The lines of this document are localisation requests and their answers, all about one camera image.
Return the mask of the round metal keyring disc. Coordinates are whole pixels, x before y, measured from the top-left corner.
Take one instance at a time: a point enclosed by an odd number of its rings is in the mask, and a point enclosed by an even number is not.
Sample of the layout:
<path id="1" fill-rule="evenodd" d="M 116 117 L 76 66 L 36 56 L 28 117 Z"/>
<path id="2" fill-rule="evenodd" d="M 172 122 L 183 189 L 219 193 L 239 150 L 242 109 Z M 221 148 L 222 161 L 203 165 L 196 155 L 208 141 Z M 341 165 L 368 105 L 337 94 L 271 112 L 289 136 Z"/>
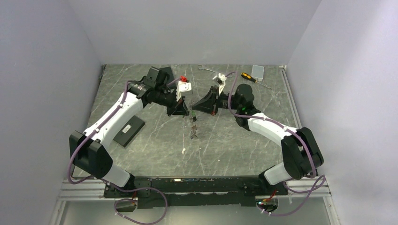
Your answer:
<path id="1" fill-rule="evenodd" d="M 192 100 L 190 101 L 189 109 L 190 109 L 190 124 L 191 124 L 190 138 L 194 139 L 194 138 L 198 138 L 198 136 L 197 136 L 197 125 L 196 125 L 196 122 L 192 121 L 192 116 L 196 116 L 196 112 L 193 109 L 193 101 Z"/>

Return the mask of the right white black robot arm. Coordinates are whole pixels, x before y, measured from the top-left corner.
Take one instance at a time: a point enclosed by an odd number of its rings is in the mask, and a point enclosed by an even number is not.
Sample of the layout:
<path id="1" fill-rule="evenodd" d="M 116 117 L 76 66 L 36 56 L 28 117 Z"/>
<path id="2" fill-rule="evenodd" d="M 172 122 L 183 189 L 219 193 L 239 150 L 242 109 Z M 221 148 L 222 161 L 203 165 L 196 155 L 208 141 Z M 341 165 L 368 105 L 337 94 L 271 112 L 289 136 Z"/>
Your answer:
<path id="1" fill-rule="evenodd" d="M 260 134 L 282 149 L 283 161 L 260 174 L 259 190 L 269 195 L 277 184 L 289 179 L 299 180 L 315 175 L 324 163 L 312 131 L 306 127 L 293 128 L 277 122 L 254 106 L 254 94 L 250 85 L 238 85 L 234 94 L 224 94 L 218 87 L 192 106 L 195 111 L 216 115 L 219 109 L 232 111 L 237 124 L 247 131 Z"/>

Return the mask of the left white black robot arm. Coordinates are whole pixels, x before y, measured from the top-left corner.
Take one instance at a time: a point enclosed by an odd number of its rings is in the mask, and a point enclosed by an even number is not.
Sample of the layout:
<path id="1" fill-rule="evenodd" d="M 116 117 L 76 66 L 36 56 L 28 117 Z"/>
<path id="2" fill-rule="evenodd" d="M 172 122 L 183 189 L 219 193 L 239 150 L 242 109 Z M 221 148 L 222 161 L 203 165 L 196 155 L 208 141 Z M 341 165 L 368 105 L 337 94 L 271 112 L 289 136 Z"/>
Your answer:
<path id="1" fill-rule="evenodd" d="M 71 184 L 84 180 L 72 180 L 71 168 L 78 167 L 89 174 L 116 187 L 124 197 L 134 193 L 135 176 L 117 166 L 107 148 L 127 122 L 148 104 L 166 107 L 166 114 L 188 116 L 184 103 L 185 95 L 192 92 L 191 83 L 184 77 L 169 81 L 171 74 L 162 68 L 150 67 L 141 80 L 128 80 L 114 105 L 93 125 L 83 132 L 74 131 L 69 137 L 70 160 L 67 179 Z"/>

